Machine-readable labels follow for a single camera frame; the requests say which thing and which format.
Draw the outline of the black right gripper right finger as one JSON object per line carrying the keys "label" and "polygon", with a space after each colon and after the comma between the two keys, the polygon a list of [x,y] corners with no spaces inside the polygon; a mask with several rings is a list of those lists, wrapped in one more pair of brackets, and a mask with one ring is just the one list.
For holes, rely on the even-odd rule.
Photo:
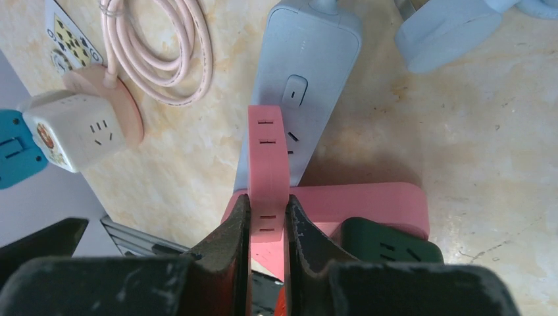
{"label": "black right gripper right finger", "polygon": [[291,194],[285,215],[288,315],[361,315],[362,295],[343,284],[342,269],[358,259],[313,224]]}

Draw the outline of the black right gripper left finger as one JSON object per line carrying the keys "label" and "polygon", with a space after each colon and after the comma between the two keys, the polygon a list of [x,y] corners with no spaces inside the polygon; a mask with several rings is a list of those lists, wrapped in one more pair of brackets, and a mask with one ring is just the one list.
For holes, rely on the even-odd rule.
{"label": "black right gripper left finger", "polygon": [[251,314],[251,207],[238,196],[230,216],[184,258],[179,315]]}

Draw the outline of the dark green cube socket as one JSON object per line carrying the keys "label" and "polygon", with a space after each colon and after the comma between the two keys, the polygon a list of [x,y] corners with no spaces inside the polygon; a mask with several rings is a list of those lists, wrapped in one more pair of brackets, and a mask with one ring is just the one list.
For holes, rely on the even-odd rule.
{"label": "dark green cube socket", "polygon": [[334,231],[331,239],[361,261],[444,262],[436,244],[360,217],[345,220]]}

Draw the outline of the pink triangular power strip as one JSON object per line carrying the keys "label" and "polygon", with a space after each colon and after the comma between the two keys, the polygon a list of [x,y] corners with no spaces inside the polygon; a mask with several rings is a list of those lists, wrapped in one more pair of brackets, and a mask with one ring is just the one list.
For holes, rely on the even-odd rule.
{"label": "pink triangular power strip", "polygon": [[387,182],[333,186],[290,186],[289,158],[282,112],[277,105],[250,105],[248,183],[234,190],[225,221],[237,198],[248,194],[252,205],[251,256],[272,276],[284,280],[284,212],[288,196],[301,203],[310,221],[327,236],[346,219],[361,217],[394,227],[423,240],[430,234],[426,194],[414,184]]}

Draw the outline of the light blue power strip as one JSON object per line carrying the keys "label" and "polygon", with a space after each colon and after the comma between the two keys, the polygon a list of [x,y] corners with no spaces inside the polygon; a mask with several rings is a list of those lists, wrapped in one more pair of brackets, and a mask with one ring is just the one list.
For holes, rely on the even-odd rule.
{"label": "light blue power strip", "polygon": [[251,102],[282,110],[291,186],[299,184],[340,98],[362,33],[361,19],[337,1],[280,1],[267,16]]}

